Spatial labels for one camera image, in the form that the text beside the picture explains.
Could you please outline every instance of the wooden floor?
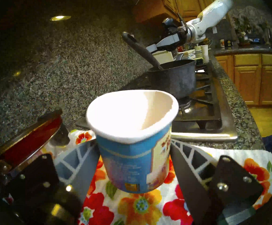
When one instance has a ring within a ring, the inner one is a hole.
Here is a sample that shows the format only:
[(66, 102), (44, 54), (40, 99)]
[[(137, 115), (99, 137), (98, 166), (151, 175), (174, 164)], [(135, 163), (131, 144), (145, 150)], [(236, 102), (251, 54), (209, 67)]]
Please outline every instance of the wooden floor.
[(262, 137), (272, 135), (272, 108), (249, 108)]

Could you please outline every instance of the orange flower pattern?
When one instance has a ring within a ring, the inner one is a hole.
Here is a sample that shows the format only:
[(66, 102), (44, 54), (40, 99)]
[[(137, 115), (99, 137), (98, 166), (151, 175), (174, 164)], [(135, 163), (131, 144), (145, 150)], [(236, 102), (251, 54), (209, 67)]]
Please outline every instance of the orange flower pattern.
[(262, 205), (267, 203), (272, 196), (272, 194), (268, 193), (269, 187), (271, 183), (268, 181), (270, 174), (267, 169), (260, 167), (253, 159), (247, 158), (244, 161), (243, 165), (244, 169), (248, 171), (252, 176), (256, 178), (257, 181), (262, 185), (263, 192), (261, 196), (263, 196), (262, 203), (254, 205), (255, 209), (260, 208)]
[(156, 225), (162, 212), (156, 207), (162, 196), (158, 189), (148, 193), (131, 193), (131, 197), (122, 198), (118, 213), (127, 216), (125, 225)]
[(98, 164), (96, 166), (96, 171), (95, 171), (95, 174), (94, 174), (92, 181), (90, 183), (87, 195), (91, 195), (95, 191), (95, 189), (96, 189), (95, 182), (96, 181), (106, 179), (106, 173), (100, 169), (103, 166), (103, 164), (104, 163), (103, 163), (102, 157), (100, 156), (100, 158), (98, 160)]
[(91, 139), (92, 139), (92, 135), (90, 135), (89, 132), (85, 132), (85, 133), (79, 134), (78, 138), (76, 139), (76, 144), (84, 143)]
[(172, 183), (175, 177), (176, 177), (176, 173), (174, 171), (173, 161), (171, 160), (171, 156), (169, 156), (169, 172), (167, 174), (167, 177), (165, 178), (164, 183), (165, 184)]

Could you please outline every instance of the backsplash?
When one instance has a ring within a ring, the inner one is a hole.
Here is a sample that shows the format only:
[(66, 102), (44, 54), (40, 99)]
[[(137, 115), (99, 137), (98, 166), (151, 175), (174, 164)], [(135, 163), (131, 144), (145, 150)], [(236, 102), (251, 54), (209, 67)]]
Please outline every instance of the backsplash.
[[(0, 145), (46, 112), (62, 108), (67, 126), (85, 116), (97, 96), (151, 67), (121, 33), (146, 46), (160, 35), (136, 24), (121, 0), (29, 1), (29, 10), (8, 10), (11, 23), (0, 21)], [(72, 17), (50, 21), (64, 13)]]
[(241, 8), (241, 9), (232, 9), (229, 11), (228, 14), (230, 16), (231, 23), (234, 28), (236, 28), (236, 26), (235, 26), (233, 17), (236, 17), (239, 20), (242, 20), (242, 16), (245, 16), (250, 20), (250, 26), (256, 27), (256, 29), (258, 29), (259, 33), (263, 37), (264, 37), (264, 32), (258, 26), (258, 24), (267, 23), (272, 31), (272, 15), (267, 11), (257, 9), (253, 6), (246, 6), (245, 8)]
[(232, 40), (231, 35), (231, 25), (228, 19), (222, 19), (217, 25), (216, 30), (217, 33), (213, 33), (212, 27), (206, 30), (206, 37), (212, 39), (211, 48), (219, 48), (220, 47), (220, 39), (224, 40)]

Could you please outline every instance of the faucet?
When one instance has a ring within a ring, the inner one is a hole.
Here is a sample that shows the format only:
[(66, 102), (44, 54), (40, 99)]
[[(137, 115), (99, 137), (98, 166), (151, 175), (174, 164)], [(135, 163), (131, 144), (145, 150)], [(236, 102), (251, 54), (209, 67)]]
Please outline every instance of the faucet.
[(270, 44), (270, 48), (272, 48), (272, 31), (270, 28), (267, 28), (267, 32), (266, 32), (267, 38), (268, 38), (268, 42)]

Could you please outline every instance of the pot handle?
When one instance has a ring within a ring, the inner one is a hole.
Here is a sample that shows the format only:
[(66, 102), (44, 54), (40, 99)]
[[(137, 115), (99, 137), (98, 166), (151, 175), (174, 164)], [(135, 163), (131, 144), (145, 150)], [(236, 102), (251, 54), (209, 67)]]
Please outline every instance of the pot handle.
[(145, 58), (151, 65), (157, 67), (160, 70), (163, 70), (158, 60), (156, 60), (156, 58), (147, 49), (142, 47), (132, 35), (127, 32), (123, 32), (122, 37), (131, 48), (133, 48), (139, 55)]

